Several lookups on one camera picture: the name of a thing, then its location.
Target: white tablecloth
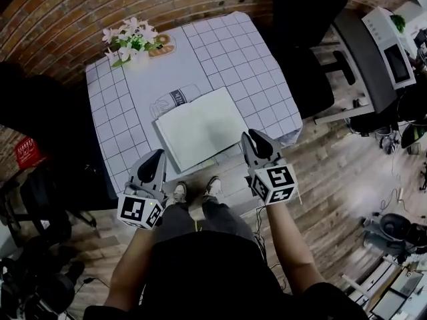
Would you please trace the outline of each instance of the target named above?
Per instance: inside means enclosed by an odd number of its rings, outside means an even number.
[[[198,21],[165,32],[172,53],[141,69],[113,68],[107,57],[86,68],[97,138],[116,193],[141,156],[163,148],[153,122],[163,113],[226,86],[249,128],[284,145],[302,128],[285,77],[245,13]],[[185,172],[170,161],[167,180],[218,164],[242,150],[235,145]]]

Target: red sign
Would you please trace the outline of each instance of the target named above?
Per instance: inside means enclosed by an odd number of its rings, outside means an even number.
[[[45,158],[45,156],[40,153],[36,142],[30,137],[25,137],[17,144],[15,147],[15,154],[20,169],[37,166],[37,164]]]

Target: white box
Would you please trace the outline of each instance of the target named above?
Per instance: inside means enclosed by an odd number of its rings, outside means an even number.
[[[153,229],[165,208],[156,199],[119,195],[117,219],[132,227]]]
[[[298,186],[294,168],[290,164],[256,169],[251,178],[251,188],[266,205],[291,199]]]

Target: human arm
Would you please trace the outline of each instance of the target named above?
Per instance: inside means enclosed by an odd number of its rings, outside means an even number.
[[[154,244],[155,231],[138,229],[114,269],[104,305],[129,311],[138,305]]]
[[[324,282],[286,204],[276,203],[268,205],[266,209],[274,247],[294,295]]]

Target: white shoe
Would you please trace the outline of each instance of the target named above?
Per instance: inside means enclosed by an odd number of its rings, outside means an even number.
[[[206,186],[206,192],[203,196],[210,196],[216,198],[221,192],[221,179],[219,177],[213,177],[209,180]]]
[[[175,200],[175,204],[184,204],[185,197],[187,196],[187,186],[183,181],[180,181],[173,192],[173,199]]]

